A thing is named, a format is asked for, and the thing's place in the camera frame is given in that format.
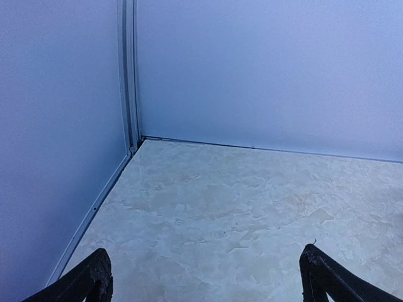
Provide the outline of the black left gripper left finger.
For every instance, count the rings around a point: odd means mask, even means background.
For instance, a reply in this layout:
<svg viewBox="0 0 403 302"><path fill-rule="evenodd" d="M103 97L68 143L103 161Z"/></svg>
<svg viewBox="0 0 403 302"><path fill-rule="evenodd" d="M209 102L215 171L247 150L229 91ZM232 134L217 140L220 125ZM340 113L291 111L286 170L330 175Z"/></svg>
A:
<svg viewBox="0 0 403 302"><path fill-rule="evenodd" d="M111 260L104 248L96 249L58 281L26 301L111 301Z"/></svg>

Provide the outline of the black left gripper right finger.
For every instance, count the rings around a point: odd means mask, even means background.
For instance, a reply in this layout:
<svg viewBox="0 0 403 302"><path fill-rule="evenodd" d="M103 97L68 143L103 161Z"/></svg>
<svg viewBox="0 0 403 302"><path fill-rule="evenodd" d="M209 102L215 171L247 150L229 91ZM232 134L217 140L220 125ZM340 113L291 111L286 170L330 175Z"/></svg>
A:
<svg viewBox="0 0 403 302"><path fill-rule="evenodd" d="M299 259L304 301L400 301L349 272L313 244Z"/></svg>

